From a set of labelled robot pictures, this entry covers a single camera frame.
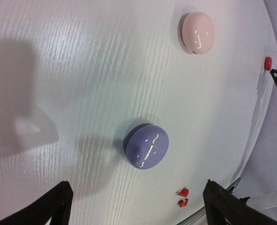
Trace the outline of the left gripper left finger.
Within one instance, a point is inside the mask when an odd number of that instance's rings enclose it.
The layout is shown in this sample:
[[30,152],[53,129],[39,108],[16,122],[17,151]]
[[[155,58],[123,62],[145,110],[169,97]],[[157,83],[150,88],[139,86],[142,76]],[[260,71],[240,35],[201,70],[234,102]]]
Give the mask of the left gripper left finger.
[[72,200],[70,183],[62,181],[29,206],[0,220],[0,225],[67,225]]

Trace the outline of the red earbud front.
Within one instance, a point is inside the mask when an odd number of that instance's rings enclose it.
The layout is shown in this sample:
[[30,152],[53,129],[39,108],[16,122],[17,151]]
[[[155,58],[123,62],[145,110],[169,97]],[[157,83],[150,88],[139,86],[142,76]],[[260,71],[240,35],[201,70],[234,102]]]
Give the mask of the red earbud front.
[[180,208],[184,208],[184,207],[187,206],[188,202],[189,202],[189,199],[188,199],[188,198],[182,199],[182,200],[180,200],[180,201],[178,202],[178,206],[179,206]]

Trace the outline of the red charging case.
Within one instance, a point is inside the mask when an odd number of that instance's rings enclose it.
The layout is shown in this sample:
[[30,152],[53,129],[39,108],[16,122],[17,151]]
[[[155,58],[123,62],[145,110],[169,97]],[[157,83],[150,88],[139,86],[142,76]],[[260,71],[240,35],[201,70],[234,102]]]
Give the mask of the red charging case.
[[272,68],[272,58],[271,57],[266,57],[265,62],[264,62],[264,69],[266,71],[270,71]]

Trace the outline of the small red earbud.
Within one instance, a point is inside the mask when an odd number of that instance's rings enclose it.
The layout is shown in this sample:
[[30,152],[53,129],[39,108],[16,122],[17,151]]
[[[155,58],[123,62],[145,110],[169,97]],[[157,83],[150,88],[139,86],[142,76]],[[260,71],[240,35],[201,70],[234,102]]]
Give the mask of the small red earbud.
[[181,191],[177,191],[176,195],[186,198],[189,195],[189,189],[185,187]]

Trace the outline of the purple charging case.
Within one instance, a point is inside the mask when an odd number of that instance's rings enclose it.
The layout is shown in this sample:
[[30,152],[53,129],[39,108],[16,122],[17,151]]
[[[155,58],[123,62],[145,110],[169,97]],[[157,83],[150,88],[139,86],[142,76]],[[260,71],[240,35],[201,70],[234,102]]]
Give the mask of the purple charging case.
[[134,127],[123,141],[123,150],[128,162],[140,170],[158,165],[168,148],[169,137],[166,131],[151,123]]

